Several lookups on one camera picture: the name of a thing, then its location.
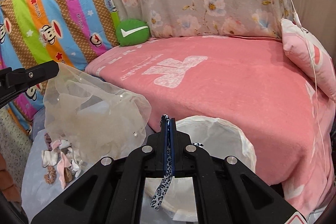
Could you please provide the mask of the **leopard print ribbon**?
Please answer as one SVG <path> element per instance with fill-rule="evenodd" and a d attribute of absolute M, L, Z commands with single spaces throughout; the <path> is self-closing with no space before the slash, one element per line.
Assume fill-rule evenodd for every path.
<path fill-rule="evenodd" d="M 159 210 L 162 202 L 170 187 L 174 175 L 174 149 L 173 149 L 173 133 L 171 132 L 171 119 L 164 114 L 161 118 L 161 130 L 163 131 L 163 178 L 159 186 L 156 188 L 150 207 Z"/>

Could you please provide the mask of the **pink cloth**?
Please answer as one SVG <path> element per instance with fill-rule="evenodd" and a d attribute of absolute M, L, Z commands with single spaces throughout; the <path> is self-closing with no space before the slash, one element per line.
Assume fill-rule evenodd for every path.
<path fill-rule="evenodd" d="M 59 153 L 60 160 L 57 163 L 57 172 L 59 174 L 59 181 L 62 189 L 65 189 L 67 184 L 73 180 L 73 176 L 70 170 L 71 162 L 66 157 L 65 153 L 61 149 L 62 142 L 60 140 L 53 141 L 51 148 L 53 151 Z"/>

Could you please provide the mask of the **beige dotted scrunchie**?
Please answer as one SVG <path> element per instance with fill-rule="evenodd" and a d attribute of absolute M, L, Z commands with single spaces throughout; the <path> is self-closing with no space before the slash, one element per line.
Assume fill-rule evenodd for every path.
<path fill-rule="evenodd" d="M 56 170 L 53 166 L 47 167 L 47 173 L 44 175 L 45 182 L 49 185 L 52 185 L 56 180 Z"/>

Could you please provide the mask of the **white lined trash bin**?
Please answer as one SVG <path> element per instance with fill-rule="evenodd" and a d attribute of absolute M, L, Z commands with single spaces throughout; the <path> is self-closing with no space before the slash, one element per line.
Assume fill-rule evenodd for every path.
<path fill-rule="evenodd" d="M 236 125 L 220 118 L 192 116 L 176 122 L 177 130 L 190 135 L 193 143 L 203 145 L 211 155 L 224 159 L 235 156 L 250 170 L 256 170 L 253 144 Z M 150 207 L 151 199 L 160 183 L 148 178 L 142 202 L 141 223 L 197 223 L 192 178 L 173 178 L 159 210 Z"/>

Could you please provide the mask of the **light blue tablecloth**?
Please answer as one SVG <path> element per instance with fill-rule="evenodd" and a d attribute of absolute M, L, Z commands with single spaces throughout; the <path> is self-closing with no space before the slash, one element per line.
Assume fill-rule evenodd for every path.
<path fill-rule="evenodd" d="M 45 133 L 45 108 L 42 108 L 34 116 L 33 145 L 27 159 L 21 189 L 22 207 L 29 222 L 63 192 L 58 179 L 51 185 L 45 182 L 44 175 L 47 169 L 42 165 L 42 151 L 47 149 Z"/>

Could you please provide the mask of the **colourful monkey print quilt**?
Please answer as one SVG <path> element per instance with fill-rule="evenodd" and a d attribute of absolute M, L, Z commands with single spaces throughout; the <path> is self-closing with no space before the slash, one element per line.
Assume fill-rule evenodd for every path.
<path fill-rule="evenodd" d="M 112 0 L 1 1 L 1 68 L 48 61 L 83 71 L 118 45 Z"/>

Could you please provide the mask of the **pink bed blanket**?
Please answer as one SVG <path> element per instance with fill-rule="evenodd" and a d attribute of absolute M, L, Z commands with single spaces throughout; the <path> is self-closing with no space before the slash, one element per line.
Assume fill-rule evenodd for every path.
<path fill-rule="evenodd" d="M 254 146 L 257 175 L 282 184 L 285 199 L 304 215 L 333 187 L 335 103 L 286 57 L 278 40 L 155 39 L 114 47 L 85 71 L 142 94 L 151 104 L 155 131 L 163 114 L 235 124 Z"/>

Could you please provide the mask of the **green check mark cushion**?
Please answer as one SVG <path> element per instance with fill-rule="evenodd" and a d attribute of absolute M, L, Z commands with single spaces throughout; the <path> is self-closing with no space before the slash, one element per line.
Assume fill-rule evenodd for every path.
<path fill-rule="evenodd" d="M 149 40 L 150 29 L 141 20 L 122 20 L 116 28 L 116 38 L 122 47 L 139 45 Z"/>

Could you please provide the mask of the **pink white pillow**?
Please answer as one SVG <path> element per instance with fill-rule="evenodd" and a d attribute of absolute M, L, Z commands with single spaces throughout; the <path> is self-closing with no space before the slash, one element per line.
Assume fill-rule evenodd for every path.
<path fill-rule="evenodd" d="M 288 19 L 281 20 L 285 55 L 335 101 L 335 70 L 332 58 L 319 40 Z"/>

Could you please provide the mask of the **speckled grey wall covering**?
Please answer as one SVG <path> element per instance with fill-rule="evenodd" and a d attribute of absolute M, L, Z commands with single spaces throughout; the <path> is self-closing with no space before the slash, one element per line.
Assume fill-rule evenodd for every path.
<path fill-rule="evenodd" d="M 32 141 L 22 131 L 7 108 L 1 108 L 1 154 L 15 184 L 21 191 Z"/>

